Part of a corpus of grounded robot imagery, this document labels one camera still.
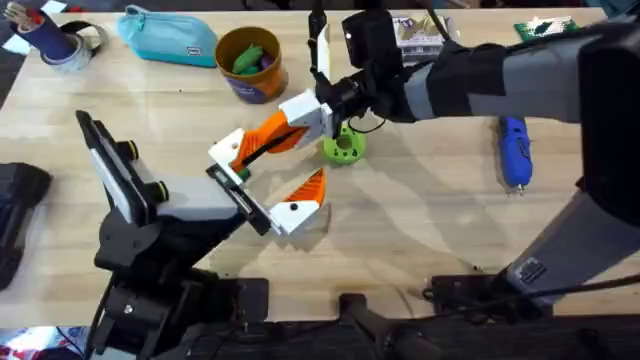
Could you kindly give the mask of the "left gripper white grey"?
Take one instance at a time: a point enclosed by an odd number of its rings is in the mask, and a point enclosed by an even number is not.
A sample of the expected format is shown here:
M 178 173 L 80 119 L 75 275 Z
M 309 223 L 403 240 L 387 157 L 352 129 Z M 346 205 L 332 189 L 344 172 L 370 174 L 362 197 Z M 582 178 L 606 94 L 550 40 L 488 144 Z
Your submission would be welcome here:
M 326 174 L 317 169 L 282 201 L 265 209 L 241 186 L 244 181 L 232 169 L 238 157 L 244 130 L 236 129 L 212 145 L 208 154 L 216 164 L 204 177 L 161 175 L 152 172 L 142 160 L 131 163 L 146 187 L 150 218 L 173 217 L 181 221 L 230 220 L 239 215 L 260 235 L 272 229 L 288 236 L 301 228 L 322 207 L 326 194 Z

